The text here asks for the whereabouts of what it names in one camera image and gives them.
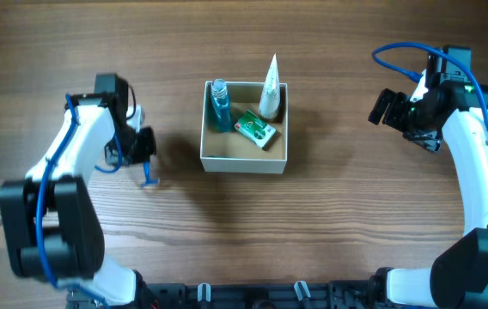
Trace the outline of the blue disposable razor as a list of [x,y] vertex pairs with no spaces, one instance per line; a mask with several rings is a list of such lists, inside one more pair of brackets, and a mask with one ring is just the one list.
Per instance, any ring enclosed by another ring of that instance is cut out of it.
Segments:
[[140,187],[148,187],[148,186],[157,186],[160,184],[160,180],[158,178],[152,177],[152,169],[151,164],[149,161],[145,161],[143,163],[143,175],[144,175],[144,182],[141,183]]

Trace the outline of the blue mouthwash bottle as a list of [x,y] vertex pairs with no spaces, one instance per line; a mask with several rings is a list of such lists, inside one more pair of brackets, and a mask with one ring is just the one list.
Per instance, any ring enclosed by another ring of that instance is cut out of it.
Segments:
[[210,102],[215,113],[217,129],[222,133],[230,132],[233,128],[230,97],[227,83],[223,79],[215,79],[211,83]]

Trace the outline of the green soap box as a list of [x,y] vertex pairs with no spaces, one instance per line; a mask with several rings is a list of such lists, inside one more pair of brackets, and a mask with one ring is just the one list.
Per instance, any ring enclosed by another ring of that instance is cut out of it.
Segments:
[[276,135],[277,130],[247,110],[235,123],[235,129],[258,148],[265,148]]

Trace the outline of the white lotion tube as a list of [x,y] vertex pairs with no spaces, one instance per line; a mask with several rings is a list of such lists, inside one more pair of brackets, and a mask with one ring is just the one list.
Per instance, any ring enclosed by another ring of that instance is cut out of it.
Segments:
[[274,119],[278,115],[280,105],[280,81],[277,54],[274,54],[267,72],[260,103],[259,113],[262,118]]

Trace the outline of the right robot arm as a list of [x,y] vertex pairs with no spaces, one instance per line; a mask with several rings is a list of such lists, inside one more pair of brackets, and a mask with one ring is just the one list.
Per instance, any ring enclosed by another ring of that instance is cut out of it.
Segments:
[[447,145],[464,208],[464,233],[428,268],[381,268],[366,306],[488,308],[488,85],[471,70],[466,47],[421,45],[424,71],[408,71],[412,94],[383,90],[369,121],[385,124],[425,150]]

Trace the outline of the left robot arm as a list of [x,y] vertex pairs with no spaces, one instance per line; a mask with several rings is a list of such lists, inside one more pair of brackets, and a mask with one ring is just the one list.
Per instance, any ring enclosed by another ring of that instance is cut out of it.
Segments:
[[148,169],[154,131],[142,125],[133,88],[116,73],[97,75],[93,93],[65,99],[63,125],[44,156],[23,179],[0,187],[10,267],[20,278],[85,296],[97,308],[157,308],[143,277],[106,256],[88,193],[101,156],[106,173]]

